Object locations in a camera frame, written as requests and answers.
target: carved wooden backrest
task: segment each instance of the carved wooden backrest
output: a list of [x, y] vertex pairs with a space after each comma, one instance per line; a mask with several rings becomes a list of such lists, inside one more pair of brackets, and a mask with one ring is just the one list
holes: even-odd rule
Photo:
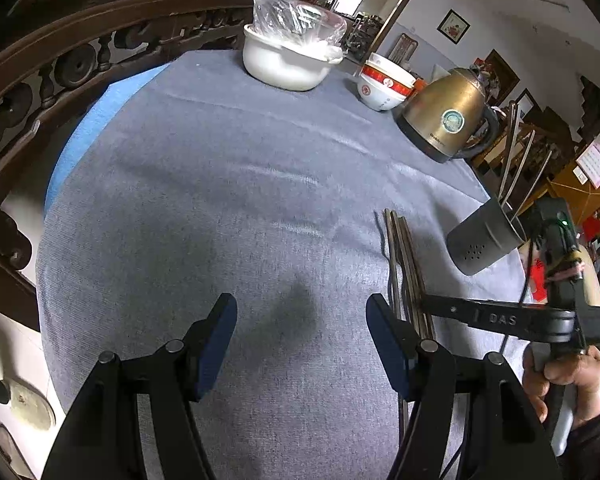
[[[0, 36], [0, 204], [50, 135], [109, 84], [187, 50], [241, 46], [252, 17], [253, 0], [20, 0]], [[34, 295], [17, 272], [30, 258], [0, 210], [0, 310], [37, 328], [37, 312], [13, 306]]]

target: kettle handle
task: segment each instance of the kettle handle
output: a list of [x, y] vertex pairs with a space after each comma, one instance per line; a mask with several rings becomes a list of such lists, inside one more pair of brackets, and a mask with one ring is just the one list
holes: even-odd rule
[[482, 116], [487, 119], [487, 123], [489, 124], [486, 133], [483, 134], [482, 138], [475, 145], [465, 150], [460, 150], [452, 158], [471, 158], [486, 150], [496, 140], [500, 131], [500, 123], [498, 122], [496, 112], [491, 110], [489, 105], [484, 105]]

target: gold kettle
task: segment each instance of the gold kettle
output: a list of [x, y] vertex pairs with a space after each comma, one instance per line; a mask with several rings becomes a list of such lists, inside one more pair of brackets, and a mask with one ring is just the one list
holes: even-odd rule
[[[471, 158], [488, 148], [500, 131], [498, 118], [485, 100], [484, 87], [474, 73], [454, 68], [416, 94], [396, 120], [410, 141], [433, 160]], [[487, 130], [476, 144], [464, 148], [482, 118], [487, 120]]]

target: black sleeve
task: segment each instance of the black sleeve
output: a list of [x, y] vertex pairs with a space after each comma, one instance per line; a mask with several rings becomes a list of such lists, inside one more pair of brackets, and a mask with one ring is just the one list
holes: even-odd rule
[[558, 461], [565, 480], [600, 480], [600, 415], [571, 431]]

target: gray tablecloth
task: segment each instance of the gray tablecloth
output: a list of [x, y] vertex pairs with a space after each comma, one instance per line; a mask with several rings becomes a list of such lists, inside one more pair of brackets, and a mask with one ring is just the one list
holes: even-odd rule
[[[287, 92], [250, 77], [240, 53], [185, 54], [120, 110], [46, 217], [38, 299], [62, 406], [102, 350], [149, 354], [230, 292], [234, 338], [194, 405], [218, 478], [384, 478], [397, 400], [365, 322], [366, 298], [387, 292], [382, 210], [406, 216], [428, 292], [514, 301], [516, 253], [472, 278], [446, 253], [486, 199], [464, 161], [429, 160], [349, 75]], [[436, 328], [457, 354], [501, 341]], [[522, 347], [507, 353], [518, 372]], [[141, 422], [159, 478], [146, 410]]]

